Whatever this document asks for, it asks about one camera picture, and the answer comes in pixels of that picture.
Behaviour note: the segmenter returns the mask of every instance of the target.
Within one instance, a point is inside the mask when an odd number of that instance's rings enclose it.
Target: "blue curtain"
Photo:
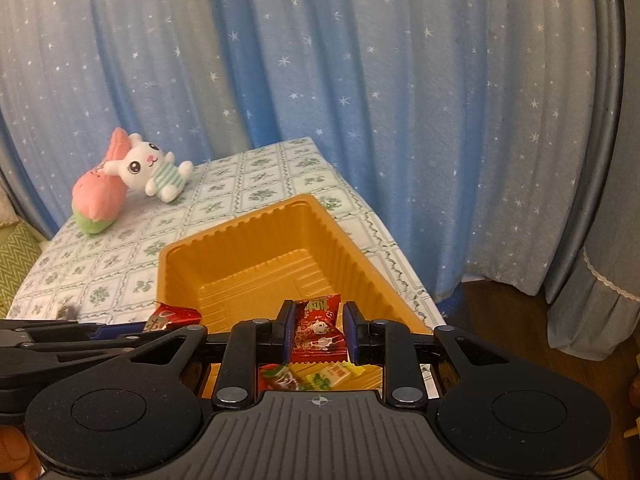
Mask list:
[[[58,224],[117,124],[196,163],[312,136],[436,298],[465,271],[540,287],[591,123],[593,0],[2,8],[2,113]]]

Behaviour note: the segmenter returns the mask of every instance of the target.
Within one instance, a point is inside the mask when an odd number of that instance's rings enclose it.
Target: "green cushion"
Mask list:
[[[4,319],[41,251],[24,222],[3,228],[0,240],[0,319]]]

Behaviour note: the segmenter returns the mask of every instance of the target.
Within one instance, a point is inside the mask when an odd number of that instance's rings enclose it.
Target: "bunny face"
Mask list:
[[[138,134],[129,136],[133,146],[122,160],[104,165],[104,172],[119,175],[129,189],[145,189],[147,181],[164,162],[164,153],[155,144],[144,142]]]

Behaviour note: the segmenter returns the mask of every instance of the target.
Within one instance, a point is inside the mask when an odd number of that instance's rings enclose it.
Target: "table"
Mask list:
[[[201,164],[171,204],[130,192],[120,217],[98,235],[85,235],[70,218],[24,280],[7,318],[52,319],[73,303],[81,306],[82,322],[146,320],[165,245],[301,193],[319,200],[426,325],[444,323],[378,216],[308,137]]]

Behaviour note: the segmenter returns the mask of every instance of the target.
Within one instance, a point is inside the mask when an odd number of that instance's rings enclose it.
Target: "stuffed bunny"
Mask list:
[[[125,158],[105,162],[102,170],[119,175],[129,189],[144,189],[166,203],[175,200],[191,176],[193,163],[185,160],[176,168],[172,152],[163,153],[155,144],[143,142],[139,134],[131,134],[129,140],[132,148]]]

